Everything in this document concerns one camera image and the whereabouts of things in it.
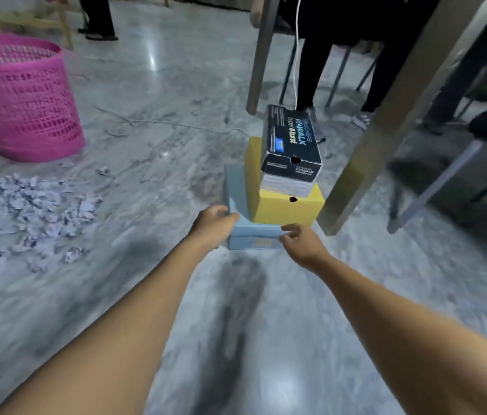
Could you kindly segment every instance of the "marble floor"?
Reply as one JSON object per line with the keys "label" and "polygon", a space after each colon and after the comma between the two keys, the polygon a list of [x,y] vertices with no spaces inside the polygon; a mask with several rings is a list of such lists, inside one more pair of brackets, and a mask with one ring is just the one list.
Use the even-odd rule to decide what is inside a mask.
{"label": "marble floor", "polygon": [[[243,160],[247,137],[240,132],[150,123],[130,128],[115,114],[261,134],[261,113],[245,111],[257,38],[248,14],[178,3],[166,9],[162,3],[111,1],[117,43],[75,36],[67,65],[88,146],[71,159],[74,167],[0,158],[0,175],[70,176],[103,197],[88,256],[44,274],[20,271],[0,280],[0,402],[142,279],[198,210],[220,200],[224,165]],[[79,18],[70,20],[80,25]],[[274,38],[260,111],[279,95],[292,43],[288,36]],[[328,97],[342,55],[333,48],[318,104]],[[361,137],[350,115],[365,93],[353,88],[370,62],[352,54],[333,106],[318,111],[327,138],[319,179],[325,195]],[[290,88],[289,103],[292,97]],[[321,236],[330,251],[368,277],[487,336],[487,221],[483,230],[460,228],[446,211],[460,197],[446,194],[395,235],[386,231],[396,187],[403,187],[407,201],[423,181],[407,178],[419,167],[411,171],[403,163],[432,169],[429,178],[468,139],[466,133],[412,133],[395,160],[402,165],[380,175],[337,236]],[[482,160],[487,164],[487,152]],[[96,174],[102,166],[111,169],[108,178]],[[473,194],[486,180],[487,166],[481,171],[474,165],[452,191]],[[145,413],[402,410],[320,280],[283,251],[220,248],[190,281]]]}

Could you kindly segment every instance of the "pile of paper scraps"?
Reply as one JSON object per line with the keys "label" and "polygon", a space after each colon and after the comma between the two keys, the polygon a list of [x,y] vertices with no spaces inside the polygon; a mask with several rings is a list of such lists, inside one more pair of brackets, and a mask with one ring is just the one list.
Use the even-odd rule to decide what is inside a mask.
{"label": "pile of paper scraps", "polygon": [[32,272],[42,272],[87,253],[73,238],[89,228],[100,202],[77,195],[68,179],[0,178],[0,278],[19,257]]}

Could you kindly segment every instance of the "white cable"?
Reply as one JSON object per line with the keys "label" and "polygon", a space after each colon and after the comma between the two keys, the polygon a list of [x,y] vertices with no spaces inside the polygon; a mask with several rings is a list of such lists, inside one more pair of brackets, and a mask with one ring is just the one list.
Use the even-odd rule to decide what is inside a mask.
{"label": "white cable", "polygon": [[297,26],[299,18],[299,7],[301,6],[301,0],[297,0],[297,8],[295,9],[295,60],[293,62],[293,93],[295,94],[295,109],[297,109],[297,84],[295,83],[295,69],[299,63],[299,29]]}
{"label": "white cable", "polygon": [[[113,112],[113,111],[108,111],[107,109],[102,109],[102,108],[100,108],[98,106],[95,106],[95,105],[94,105],[94,107],[98,111],[105,112],[105,113],[109,113],[109,114],[111,114],[113,116],[116,116],[117,118],[120,118],[120,120],[118,120],[117,122],[123,122],[125,124],[130,125],[130,127],[132,128],[132,130],[134,130],[134,123],[165,124],[165,125],[173,125],[175,127],[185,127],[185,128],[201,129],[202,131],[211,132],[213,134],[226,134],[226,133],[231,132],[231,131],[239,131],[239,132],[244,133],[245,136],[247,138],[249,138],[249,134],[247,134],[247,132],[245,132],[241,128],[229,128],[229,129],[226,129],[224,131],[214,131],[212,129],[202,128],[202,127],[196,127],[194,125],[177,124],[175,122],[166,122],[164,120],[147,120],[147,119],[134,119],[134,120],[130,120],[129,118],[126,118],[126,117],[124,117],[123,115],[121,115],[119,113],[116,113],[116,112]],[[112,133],[112,132],[108,131],[107,129],[104,130],[104,131],[105,131],[105,133],[107,135],[110,135],[112,137],[128,137],[130,135],[130,132],[129,133],[126,133],[126,134],[115,134],[115,133]]]}

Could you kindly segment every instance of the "yellow box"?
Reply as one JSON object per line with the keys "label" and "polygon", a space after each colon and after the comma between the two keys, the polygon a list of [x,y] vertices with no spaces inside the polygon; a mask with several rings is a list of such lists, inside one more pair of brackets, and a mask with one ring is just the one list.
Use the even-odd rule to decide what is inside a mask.
{"label": "yellow box", "polygon": [[261,185],[260,137],[250,137],[245,154],[245,184],[250,221],[264,224],[300,223],[310,226],[324,206],[322,193],[315,184],[307,198],[259,189]]}

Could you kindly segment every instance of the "pink plastic trash bin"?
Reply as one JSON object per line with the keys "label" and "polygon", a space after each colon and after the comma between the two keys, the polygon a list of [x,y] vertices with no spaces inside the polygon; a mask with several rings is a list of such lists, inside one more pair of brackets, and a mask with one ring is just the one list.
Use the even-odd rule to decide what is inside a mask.
{"label": "pink plastic trash bin", "polygon": [[0,34],[0,154],[50,161],[85,145],[62,49]]}

